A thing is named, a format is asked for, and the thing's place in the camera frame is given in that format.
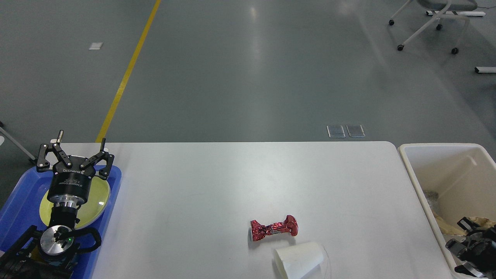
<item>chair leg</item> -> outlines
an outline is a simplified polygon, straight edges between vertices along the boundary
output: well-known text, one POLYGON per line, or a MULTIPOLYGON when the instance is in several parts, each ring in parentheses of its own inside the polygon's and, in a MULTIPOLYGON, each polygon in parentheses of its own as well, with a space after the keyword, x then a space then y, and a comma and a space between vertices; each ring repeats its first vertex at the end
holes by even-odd
POLYGON ((437 20, 437 18, 436 17, 432 17, 426 24, 424 24, 422 27, 420 27, 415 33, 413 33, 412 36, 410 36, 410 38, 406 39, 406 41, 404 41, 401 45, 406 46, 406 44, 408 44, 408 42, 410 42, 411 40, 415 39, 415 37, 417 37, 420 33, 422 33, 422 31, 424 31, 435 20, 437 20))
POLYGON ((442 18, 437 19, 437 26, 435 27, 437 31, 442 29, 442 18))
POLYGON ((402 51, 403 48, 406 46, 406 44, 408 44, 408 42, 410 42, 411 40, 413 40, 415 37, 417 37, 420 33, 422 33, 422 31, 424 31, 429 25, 431 25, 435 20, 441 18, 441 17, 448 17, 445 13, 446 11, 449 9, 449 7, 451 6, 451 0, 447 0, 447 4, 446 6, 444 6, 444 8, 442 8, 442 10, 439 11, 438 14, 436 14, 435 16, 433 16, 431 19, 429 19, 428 22, 426 22, 422 27, 420 27, 415 33, 413 33, 412 36, 410 36, 410 38, 406 39, 406 41, 404 41, 401 45, 398 46, 398 50, 399 51, 402 51))
POLYGON ((389 20, 389 25, 393 25, 394 24, 394 18, 399 14, 401 13, 402 10, 404 10, 406 8, 406 6, 408 6, 411 2, 413 2, 413 0, 407 0, 406 3, 403 4, 403 6, 401 6, 401 8, 399 10, 397 10, 394 15, 391 16, 391 19, 389 20))

